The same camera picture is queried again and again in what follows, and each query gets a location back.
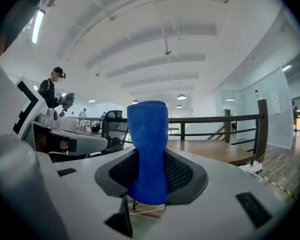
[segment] rolled blue cloth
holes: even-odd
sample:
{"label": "rolled blue cloth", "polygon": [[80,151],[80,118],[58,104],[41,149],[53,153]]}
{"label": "rolled blue cloth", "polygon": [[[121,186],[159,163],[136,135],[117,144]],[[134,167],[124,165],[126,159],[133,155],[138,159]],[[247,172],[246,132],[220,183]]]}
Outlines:
{"label": "rolled blue cloth", "polygon": [[133,145],[139,151],[139,175],[128,195],[144,204],[165,204],[168,184],[164,150],[168,144],[168,110],[162,101],[144,101],[127,108]]}

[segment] wooden table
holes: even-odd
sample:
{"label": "wooden table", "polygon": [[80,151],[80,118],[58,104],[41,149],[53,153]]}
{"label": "wooden table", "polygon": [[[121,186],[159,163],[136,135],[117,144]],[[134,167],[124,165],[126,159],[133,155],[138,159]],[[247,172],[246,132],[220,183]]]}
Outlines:
{"label": "wooden table", "polygon": [[169,140],[167,148],[240,166],[254,158],[254,154],[219,139]]}

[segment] office chair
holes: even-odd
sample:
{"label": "office chair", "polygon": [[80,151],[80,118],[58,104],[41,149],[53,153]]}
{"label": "office chair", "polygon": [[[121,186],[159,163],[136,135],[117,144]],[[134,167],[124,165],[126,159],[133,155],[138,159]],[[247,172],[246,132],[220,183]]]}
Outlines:
{"label": "office chair", "polygon": [[101,153],[106,155],[123,150],[127,133],[128,123],[122,118],[122,111],[108,111],[102,121],[101,132],[101,137],[108,140],[108,146]]}

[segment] fluorescent light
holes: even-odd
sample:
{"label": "fluorescent light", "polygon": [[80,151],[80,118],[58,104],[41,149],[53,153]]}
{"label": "fluorescent light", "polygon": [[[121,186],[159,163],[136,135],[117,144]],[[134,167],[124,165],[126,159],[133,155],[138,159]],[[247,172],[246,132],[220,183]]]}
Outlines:
{"label": "fluorescent light", "polygon": [[284,67],[282,70],[286,71],[286,70],[290,69],[291,67],[292,67],[291,65],[288,65],[288,66]]}
{"label": "fluorescent light", "polygon": [[185,100],[186,98],[187,98],[186,95],[180,94],[177,99],[178,100]]}
{"label": "fluorescent light", "polygon": [[44,19],[45,12],[43,10],[38,10],[35,18],[35,23],[33,27],[32,43],[36,44],[38,41],[39,31],[41,27],[42,20]]}

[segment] man wearing black cap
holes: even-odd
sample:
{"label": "man wearing black cap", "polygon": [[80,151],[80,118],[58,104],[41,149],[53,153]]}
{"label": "man wearing black cap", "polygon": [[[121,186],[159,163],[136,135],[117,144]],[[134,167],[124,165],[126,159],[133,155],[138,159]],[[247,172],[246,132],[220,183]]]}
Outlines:
{"label": "man wearing black cap", "polygon": [[57,66],[51,72],[51,76],[40,84],[38,93],[44,98],[46,105],[50,109],[59,106],[55,97],[55,84],[60,83],[62,78],[66,79],[66,73],[61,67]]}

